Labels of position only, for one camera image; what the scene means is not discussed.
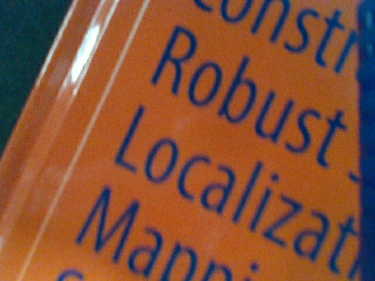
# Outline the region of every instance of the orange plastic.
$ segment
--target orange plastic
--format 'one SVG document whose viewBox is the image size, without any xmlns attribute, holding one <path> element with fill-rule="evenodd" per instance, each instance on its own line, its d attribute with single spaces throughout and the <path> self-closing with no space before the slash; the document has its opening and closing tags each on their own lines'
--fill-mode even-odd
<svg viewBox="0 0 375 281">
<path fill-rule="evenodd" d="M 73 2 L 0 164 L 0 279 L 358 280 L 356 6 Z"/>
</svg>

